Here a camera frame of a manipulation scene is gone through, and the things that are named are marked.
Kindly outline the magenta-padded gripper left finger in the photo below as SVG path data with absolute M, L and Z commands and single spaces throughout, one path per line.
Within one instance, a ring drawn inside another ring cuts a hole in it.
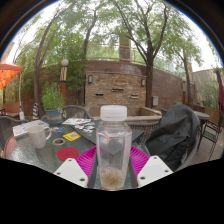
M 63 161 L 55 175 L 84 188 L 93 188 L 97 173 L 96 147 L 79 154 L 73 147 L 64 147 L 57 152 Z

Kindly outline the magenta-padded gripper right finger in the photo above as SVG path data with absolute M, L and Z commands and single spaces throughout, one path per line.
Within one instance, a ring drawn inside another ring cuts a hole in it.
M 131 147 L 129 175 L 133 188 L 143 187 L 172 173 L 158 156 L 149 156 L 140 149 Z

